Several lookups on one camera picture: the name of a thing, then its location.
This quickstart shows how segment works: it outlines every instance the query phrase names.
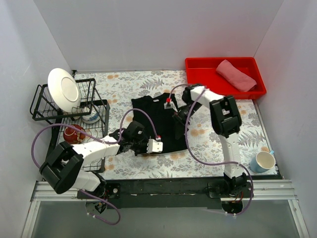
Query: small bowl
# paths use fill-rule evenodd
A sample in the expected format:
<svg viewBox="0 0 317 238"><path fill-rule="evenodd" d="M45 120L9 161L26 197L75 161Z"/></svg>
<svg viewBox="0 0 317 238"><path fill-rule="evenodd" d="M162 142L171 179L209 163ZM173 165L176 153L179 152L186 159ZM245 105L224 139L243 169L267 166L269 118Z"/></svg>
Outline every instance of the small bowl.
<svg viewBox="0 0 317 238"><path fill-rule="evenodd" d="M89 112L89 108L84 107L82 112L83 113ZM89 115L81 116L81 118L83 122L87 124L93 124L100 120L100 117L94 108L92 108L91 113Z"/></svg>

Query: black cloth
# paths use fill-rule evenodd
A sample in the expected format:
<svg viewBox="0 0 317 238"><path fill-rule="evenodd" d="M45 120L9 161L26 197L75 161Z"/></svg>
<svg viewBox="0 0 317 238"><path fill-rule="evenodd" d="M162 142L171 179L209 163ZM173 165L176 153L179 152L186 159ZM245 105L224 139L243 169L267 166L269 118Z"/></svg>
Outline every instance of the black cloth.
<svg viewBox="0 0 317 238"><path fill-rule="evenodd" d="M138 99L132 99L133 108L139 108L145 111L152 119L158 135L161 136L163 142L162 153L169 153L174 151L186 150L185 136L183 135L178 140L175 139L175 124L172 118L174 114L173 109L164 109L164 103L168 98L169 93L152 98L151 96L144 96ZM171 99L178 109L175 95L172 94ZM133 120L141 123L145 127L145 134L151 138L155 138L154 132L149 122L149 119L141 112L133 111Z"/></svg>

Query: white plate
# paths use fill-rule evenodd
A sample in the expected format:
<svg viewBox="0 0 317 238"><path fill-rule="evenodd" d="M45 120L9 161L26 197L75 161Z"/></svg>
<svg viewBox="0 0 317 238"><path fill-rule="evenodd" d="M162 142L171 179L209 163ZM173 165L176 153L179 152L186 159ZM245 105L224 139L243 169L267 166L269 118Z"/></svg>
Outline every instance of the white plate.
<svg viewBox="0 0 317 238"><path fill-rule="evenodd" d="M55 68L49 73L48 86L54 102L71 113L80 105L80 92L75 79L64 69Z"/></svg>

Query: gray floor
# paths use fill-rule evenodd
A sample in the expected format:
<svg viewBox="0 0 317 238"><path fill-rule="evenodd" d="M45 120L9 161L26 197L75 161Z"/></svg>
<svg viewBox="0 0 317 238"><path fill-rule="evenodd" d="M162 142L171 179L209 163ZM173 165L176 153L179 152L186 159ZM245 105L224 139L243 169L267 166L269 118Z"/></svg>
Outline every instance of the gray floor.
<svg viewBox="0 0 317 238"><path fill-rule="evenodd" d="M122 220L109 226L86 215L84 202L42 202L34 238L297 238L287 201L254 201L234 219L204 208L121 209ZM115 221L115 211L103 216Z"/></svg>

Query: white connector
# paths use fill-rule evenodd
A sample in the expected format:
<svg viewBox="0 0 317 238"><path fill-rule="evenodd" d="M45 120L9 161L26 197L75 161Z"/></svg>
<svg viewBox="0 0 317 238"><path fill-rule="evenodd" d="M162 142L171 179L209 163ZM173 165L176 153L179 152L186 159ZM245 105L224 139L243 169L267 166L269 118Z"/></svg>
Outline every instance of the white connector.
<svg viewBox="0 0 317 238"><path fill-rule="evenodd" d="M147 153L160 153L163 151L163 142L156 141L154 139L149 139Z"/></svg>
<svg viewBox="0 0 317 238"><path fill-rule="evenodd" d="M169 103L168 102L164 103L164 109L173 109L174 111L177 112L177 108L172 101Z"/></svg>

